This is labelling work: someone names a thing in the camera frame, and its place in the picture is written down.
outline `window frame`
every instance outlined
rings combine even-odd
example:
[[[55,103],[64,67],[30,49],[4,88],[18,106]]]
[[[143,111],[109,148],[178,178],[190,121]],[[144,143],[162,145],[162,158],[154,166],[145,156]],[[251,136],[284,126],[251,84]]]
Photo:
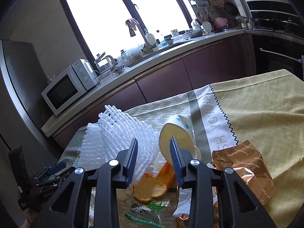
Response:
[[[132,3],[131,0],[122,0],[122,1],[124,2],[126,8],[128,9],[129,13],[131,14],[131,16],[139,22],[141,28],[145,29],[146,26],[145,26],[144,22],[142,21],[139,13],[138,13],[138,11],[135,7],[135,4]],[[93,69],[98,71],[97,66],[94,64],[95,57],[93,56],[93,54],[92,54],[91,50],[89,49],[82,33],[80,32],[80,29],[79,29],[79,27],[78,27],[78,25],[77,25],[77,23],[76,23],[76,21],[73,17],[73,14],[72,14],[72,12],[69,8],[67,0],[60,0],[60,2],[61,2],[61,5],[63,7],[63,10],[65,12],[65,15],[67,17],[67,20],[69,21],[69,24],[70,24],[70,26],[71,26],[74,34],[75,34],[75,37],[76,37],[81,49],[83,50],[84,55],[86,56],[87,60],[92,65]],[[183,0],[176,0],[176,2],[179,5],[183,15],[185,16],[185,19],[188,23],[189,28],[191,28],[192,18],[191,18],[190,12],[188,11],[185,3],[183,2]]]

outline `microwave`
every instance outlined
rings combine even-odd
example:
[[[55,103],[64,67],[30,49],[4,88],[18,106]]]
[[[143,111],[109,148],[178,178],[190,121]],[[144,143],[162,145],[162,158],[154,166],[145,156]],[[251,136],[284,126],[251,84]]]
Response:
[[[79,59],[59,74],[41,93],[57,116],[98,83],[87,60]]]

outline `oven handle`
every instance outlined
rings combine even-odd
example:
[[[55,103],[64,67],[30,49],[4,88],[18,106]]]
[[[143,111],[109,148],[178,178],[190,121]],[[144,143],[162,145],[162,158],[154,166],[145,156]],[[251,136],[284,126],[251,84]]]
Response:
[[[292,60],[295,60],[295,61],[301,63],[302,64],[302,68],[304,68],[304,56],[303,55],[302,55],[302,59],[295,59],[293,57],[290,57],[290,56],[287,56],[287,55],[283,55],[283,54],[280,54],[280,53],[276,53],[276,52],[273,52],[273,51],[263,50],[262,48],[260,48],[260,51],[264,51],[264,52],[267,52],[267,53],[271,53],[271,54],[280,55],[280,56],[283,56],[283,57],[290,58]]]

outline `tablecloth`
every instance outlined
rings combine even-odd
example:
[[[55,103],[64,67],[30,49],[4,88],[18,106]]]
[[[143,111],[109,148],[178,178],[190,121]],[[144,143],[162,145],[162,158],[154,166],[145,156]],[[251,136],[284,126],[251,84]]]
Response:
[[[188,116],[204,163],[212,161],[213,150],[248,139],[261,152],[277,189],[265,207],[277,227],[285,228],[304,202],[303,90],[304,82],[279,70],[211,84],[126,112],[156,131],[170,115]],[[68,167],[79,157],[85,130],[79,129],[60,159]],[[166,227],[174,227],[173,222]]]

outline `white foam net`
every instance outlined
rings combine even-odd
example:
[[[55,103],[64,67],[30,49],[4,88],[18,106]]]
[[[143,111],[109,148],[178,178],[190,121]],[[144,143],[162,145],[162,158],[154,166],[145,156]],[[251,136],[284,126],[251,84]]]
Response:
[[[133,175],[133,184],[136,185],[158,155],[158,133],[151,125],[115,106],[105,105],[105,112],[98,116],[98,124],[89,123],[87,126],[78,166],[85,170],[97,169],[116,158],[119,151],[128,149],[132,138],[137,138],[138,154]]]

